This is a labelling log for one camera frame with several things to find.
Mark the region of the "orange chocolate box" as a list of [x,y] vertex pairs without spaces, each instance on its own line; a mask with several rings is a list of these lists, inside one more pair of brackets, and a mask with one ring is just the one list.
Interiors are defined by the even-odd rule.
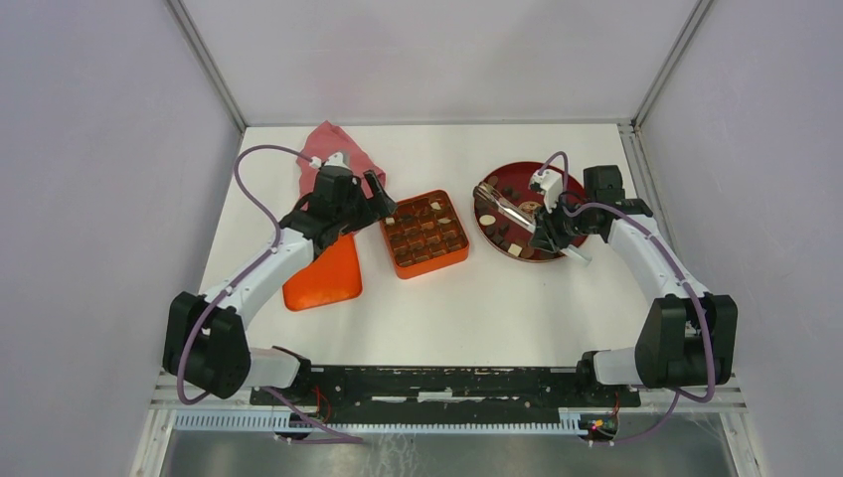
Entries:
[[[431,202],[439,202],[441,209],[433,210]],[[388,226],[383,219],[380,227],[398,278],[415,278],[468,258],[468,234],[445,191],[433,190],[401,200],[388,218],[396,223]],[[436,228],[427,230],[428,222],[436,222]]]

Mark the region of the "silver white-handled tongs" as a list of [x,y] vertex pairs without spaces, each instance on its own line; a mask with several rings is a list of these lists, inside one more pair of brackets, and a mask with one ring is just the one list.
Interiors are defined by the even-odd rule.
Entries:
[[553,247],[550,243],[541,241],[541,238],[533,238],[533,234],[537,230],[535,219],[529,214],[522,211],[518,206],[513,204],[501,192],[489,185],[487,182],[480,182],[474,187],[472,191],[473,197],[476,201],[494,209],[500,216],[506,218],[513,224],[524,229],[530,234],[526,245],[540,250],[548,254],[564,255],[578,261],[582,266],[588,266],[592,262],[592,257],[573,244],[566,247]]

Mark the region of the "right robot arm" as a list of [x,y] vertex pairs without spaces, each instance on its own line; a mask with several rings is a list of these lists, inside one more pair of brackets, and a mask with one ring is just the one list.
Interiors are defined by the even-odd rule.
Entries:
[[631,348],[587,355],[590,369],[574,379],[577,398],[599,405],[614,386],[669,389],[685,394],[705,387],[696,401],[732,375],[738,307],[728,294],[716,295],[695,279],[666,244],[649,206],[626,196],[616,166],[584,171],[584,190],[571,193],[568,175],[548,166],[533,173],[529,188],[541,195],[530,244],[574,255],[577,238],[596,236],[623,260],[651,302]]

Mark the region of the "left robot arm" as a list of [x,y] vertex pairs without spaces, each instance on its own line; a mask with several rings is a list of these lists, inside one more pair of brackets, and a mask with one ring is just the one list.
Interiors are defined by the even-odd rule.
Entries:
[[338,238],[394,213],[372,170],[355,175],[343,166],[321,167],[313,189],[282,219],[251,262],[203,293],[179,293],[171,302],[163,369],[178,387],[190,384],[203,395],[230,398],[242,388],[273,387],[288,404],[305,402],[312,379],[300,371],[304,358],[248,343],[257,312],[296,273],[316,261]]

